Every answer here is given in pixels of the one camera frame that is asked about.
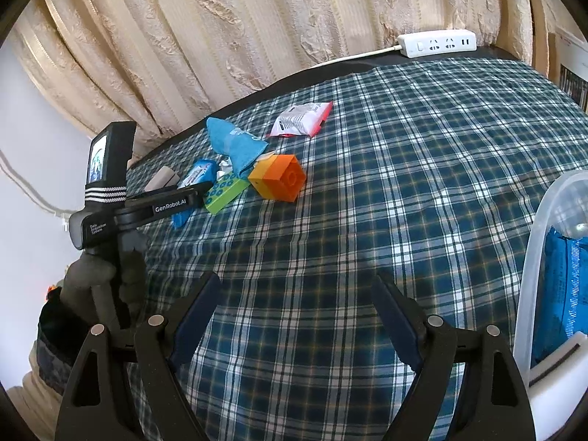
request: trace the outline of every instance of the gloved hand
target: gloved hand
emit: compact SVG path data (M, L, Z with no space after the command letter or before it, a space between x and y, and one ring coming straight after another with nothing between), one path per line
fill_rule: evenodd
M145 260L136 250L122 252L121 287L119 297L129 307L131 322L136 322L145 298ZM64 278L60 300L89 325L98 323L92 298L92 286L108 285L116 275L110 262L95 255L83 253L70 265Z

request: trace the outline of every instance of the green block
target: green block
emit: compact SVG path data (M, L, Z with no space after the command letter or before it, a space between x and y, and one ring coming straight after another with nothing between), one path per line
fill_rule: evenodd
M251 182L239 179L234 172L223 176L207 192L205 206L208 212L216 214L250 185Z

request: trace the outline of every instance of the tablecloth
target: tablecloth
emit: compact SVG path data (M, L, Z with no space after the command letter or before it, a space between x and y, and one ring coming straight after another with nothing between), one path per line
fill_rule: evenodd
M144 228L145 316L205 270L221 301L178 381L211 439L379 440L413 379L370 298L388 270L455 326L514 334L533 215L562 172L588 168L586 115L518 61L467 58L380 67L261 102L230 121L258 136L291 104L334 101L312 138L271 139L308 181L295 203L254 189L181 229ZM138 192L162 166L213 157L206 130L131 169ZM432 439L446 432L455 367ZM140 421L157 428L129 367Z

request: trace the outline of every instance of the white and red package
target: white and red package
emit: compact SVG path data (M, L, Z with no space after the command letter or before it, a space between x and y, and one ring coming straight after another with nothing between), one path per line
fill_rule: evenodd
M276 118L269 135L314 137L320 131L320 125L327 119L332 107L333 102L292 105Z

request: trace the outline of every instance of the orange block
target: orange block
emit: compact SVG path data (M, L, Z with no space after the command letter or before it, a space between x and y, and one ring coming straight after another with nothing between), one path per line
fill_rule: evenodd
M255 166L249 181L264 198L294 202L306 181L306 174L296 156L274 155Z

